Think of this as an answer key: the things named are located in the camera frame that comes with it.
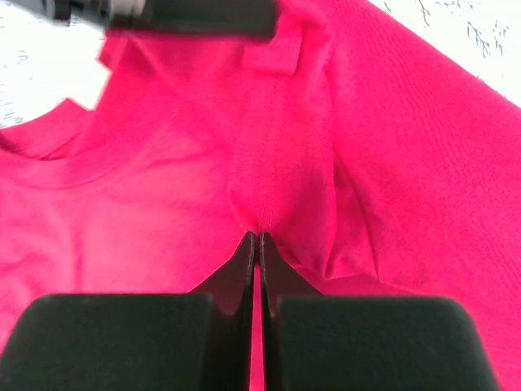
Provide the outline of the magenta t shirt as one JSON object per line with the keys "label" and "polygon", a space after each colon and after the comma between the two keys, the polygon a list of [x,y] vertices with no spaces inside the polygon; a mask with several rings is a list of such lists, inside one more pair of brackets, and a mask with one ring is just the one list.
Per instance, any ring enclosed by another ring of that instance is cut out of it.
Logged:
{"label": "magenta t shirt", "polygon": [[267,231],[323,292],[461,302],[519,389],[518,107],[367,1],[100,59],[95,110],[1,132],[2,339],[46,294],[189,291]]}

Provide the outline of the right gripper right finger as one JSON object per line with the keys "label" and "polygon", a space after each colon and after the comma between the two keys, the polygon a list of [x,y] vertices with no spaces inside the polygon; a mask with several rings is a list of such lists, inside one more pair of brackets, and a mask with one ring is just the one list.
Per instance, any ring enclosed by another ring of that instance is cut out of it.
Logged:
{"label": "right gripper right finger", "polygon": [[442,297],[321,294],[259,241],[268,390],[496,390],[469,314]]}

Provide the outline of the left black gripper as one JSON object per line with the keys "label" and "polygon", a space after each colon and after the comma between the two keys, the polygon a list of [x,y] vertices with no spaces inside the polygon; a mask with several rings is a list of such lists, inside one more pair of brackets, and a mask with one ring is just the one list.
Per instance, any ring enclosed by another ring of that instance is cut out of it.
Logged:
{"label": "left black gripper", "polygon": [[14,5],[52,22],[74,16],[114,29],[270,39],[278,21],[267,0],[24,0]]}

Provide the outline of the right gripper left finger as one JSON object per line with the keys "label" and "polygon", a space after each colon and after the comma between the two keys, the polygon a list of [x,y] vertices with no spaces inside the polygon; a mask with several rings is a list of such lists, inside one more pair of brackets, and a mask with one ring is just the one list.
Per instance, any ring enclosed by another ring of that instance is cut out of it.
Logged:
{"label": "right gripper left finger", "polygon": [[255,236],[184,294],[55,294],[18,318],[4,390],[245,390]]}

